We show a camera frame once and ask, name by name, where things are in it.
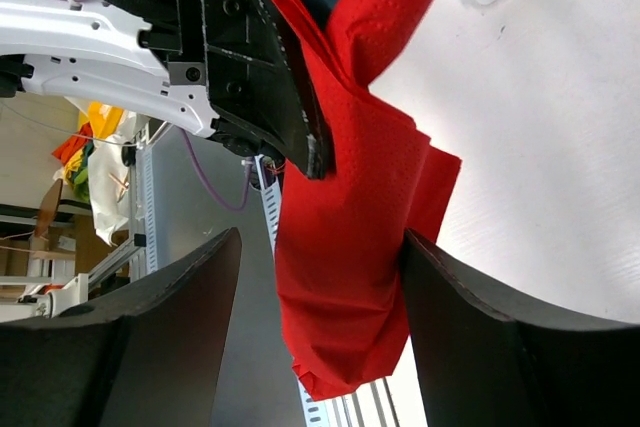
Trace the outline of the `red paper napkin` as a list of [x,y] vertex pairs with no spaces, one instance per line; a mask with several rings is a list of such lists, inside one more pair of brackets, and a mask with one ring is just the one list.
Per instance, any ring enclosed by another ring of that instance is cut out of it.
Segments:
[[408,337],[403,235],[438,236],[461,162],[369,90],[433,0],[339,0],[323,29],[301,0],[271,1],[301,43],[334,144],[321,181],[287,166],[275,249],[283,338],[321,401],[394,371]]

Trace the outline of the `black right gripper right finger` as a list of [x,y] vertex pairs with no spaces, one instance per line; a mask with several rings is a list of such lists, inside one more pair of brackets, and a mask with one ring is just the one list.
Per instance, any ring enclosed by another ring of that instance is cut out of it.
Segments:
[[431,426],[635,426],[639,328],[560,307],[405,235],[402,289]]

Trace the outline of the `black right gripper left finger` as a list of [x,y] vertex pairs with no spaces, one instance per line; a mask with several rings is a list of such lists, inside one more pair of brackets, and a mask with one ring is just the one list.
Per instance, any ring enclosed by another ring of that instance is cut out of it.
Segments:
[[53,318],[1,326],[5,426],[207,426],[241,261],[235,228]]

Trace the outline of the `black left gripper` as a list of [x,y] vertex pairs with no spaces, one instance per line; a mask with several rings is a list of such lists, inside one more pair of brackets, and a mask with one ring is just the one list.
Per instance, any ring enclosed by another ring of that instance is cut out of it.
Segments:
[[201,0],[202,17],[199,0],[102,1],[149,23],[138,44],[157,55],[202,55],[205,47],[208,100],[219,116],[213,141],[325,177],[328,127],[299,40],[270,0]]

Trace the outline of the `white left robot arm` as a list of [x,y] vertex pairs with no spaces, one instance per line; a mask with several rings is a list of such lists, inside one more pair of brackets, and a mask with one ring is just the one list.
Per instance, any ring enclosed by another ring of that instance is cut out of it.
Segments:
[[333,147],[271,0],[1,0],[1,94],[95,100],[321,179]]

